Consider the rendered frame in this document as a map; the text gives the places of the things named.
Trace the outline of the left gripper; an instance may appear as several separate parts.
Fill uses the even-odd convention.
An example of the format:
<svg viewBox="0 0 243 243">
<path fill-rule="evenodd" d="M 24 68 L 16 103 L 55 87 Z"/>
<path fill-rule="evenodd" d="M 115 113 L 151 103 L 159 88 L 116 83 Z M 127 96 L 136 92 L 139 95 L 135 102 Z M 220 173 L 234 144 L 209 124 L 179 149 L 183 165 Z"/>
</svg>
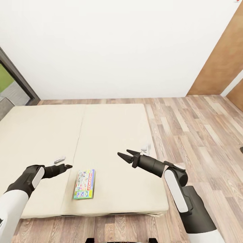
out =
<svg viewBox="0 0 243 243">
<path fill-rule="evenodd" d="M 59 174 L 66 172 L 67 169 L 70 169 L 73 166 L 72 165 L 65 166 L 65 164 L 60 164 L 59 166 L 50 166 L 50 167 L 52 169 L 52 173 L 48 178 L 58 176 Z"/>
</svg>

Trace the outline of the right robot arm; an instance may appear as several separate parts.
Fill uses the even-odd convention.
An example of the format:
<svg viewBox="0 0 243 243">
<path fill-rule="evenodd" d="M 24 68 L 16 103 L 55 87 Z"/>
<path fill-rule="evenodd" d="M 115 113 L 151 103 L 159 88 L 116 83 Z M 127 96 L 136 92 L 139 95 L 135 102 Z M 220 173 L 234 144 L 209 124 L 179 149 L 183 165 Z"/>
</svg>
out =
<svg viewBox="0 0 243 243">
<path fill-rule="evenodd" d="M 164 172 L 164 178 L 172 194 L 173 200 L 180 214 L 185 231 L 190 243 L 225 243 L 218 232 L 213 220 L 207 212 L 202 198 L 197 194 L 193 186 L 186 186 L 188 175 L 186 169 L 168 161 L 160 162 L 149 156 L 151 145 L 141 146 L 143 152 L 139 153 L 127 150 L 133 156 L 117 154 L 133 168 L 140 167 L 160 178 Z"/>
</svg>

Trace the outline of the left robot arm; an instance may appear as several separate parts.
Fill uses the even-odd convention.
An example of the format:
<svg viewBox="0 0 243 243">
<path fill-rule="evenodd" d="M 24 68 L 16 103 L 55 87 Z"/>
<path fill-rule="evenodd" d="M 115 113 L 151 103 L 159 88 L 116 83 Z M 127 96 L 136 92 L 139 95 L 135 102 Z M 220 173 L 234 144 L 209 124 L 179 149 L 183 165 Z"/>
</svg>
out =
<svg viewBox="0 0 243 243">
<path fill-rule="evenodd" d="M 10 243 L 23 210 L 41 179 L 52 178 L 72 165 L 60 164 L 65 157 L 56 157 L 50 161 L 50 166 L 28 166 L 23 174 L 0 197 L 0 243 Z"/>
</svg>

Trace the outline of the board game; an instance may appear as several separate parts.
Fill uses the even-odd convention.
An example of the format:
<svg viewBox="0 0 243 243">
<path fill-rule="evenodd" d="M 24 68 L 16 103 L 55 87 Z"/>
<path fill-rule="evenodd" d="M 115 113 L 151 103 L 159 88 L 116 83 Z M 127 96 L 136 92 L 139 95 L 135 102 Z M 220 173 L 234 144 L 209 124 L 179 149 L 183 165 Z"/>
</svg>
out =
<svg viewBox="0 0 243 243">
<path fill-rule="evenodd" d="M 95 169 L 79 170 L 74 199 L 93 197 Z"/>
</svg>

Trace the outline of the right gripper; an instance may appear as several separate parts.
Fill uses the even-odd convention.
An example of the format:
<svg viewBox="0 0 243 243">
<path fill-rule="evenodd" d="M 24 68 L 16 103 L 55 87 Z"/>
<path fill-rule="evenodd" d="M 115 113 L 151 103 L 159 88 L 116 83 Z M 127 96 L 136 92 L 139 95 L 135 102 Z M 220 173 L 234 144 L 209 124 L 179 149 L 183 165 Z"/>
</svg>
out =
<svg viewBox="0 0 243 243">
<path fill-rule="evenodd" d="M 132 151 L 132 150 L 127 150 L 128 153 L 132 154 L 133 156 L 129 156 L 126 154 L 122 154 L 120 152 L 118 152 L 117 154 L 123 159 L 125 160 L 127 163 L 132 164 L 133 168 L 137 168 L 140 167 L 150 173 L 152 173 L 154 164 L 156 159 L 152 158 L 150 156 L 146 156 L 146 155 L 140 155 L 139 152 L 136 151 Z"/>
</svg>

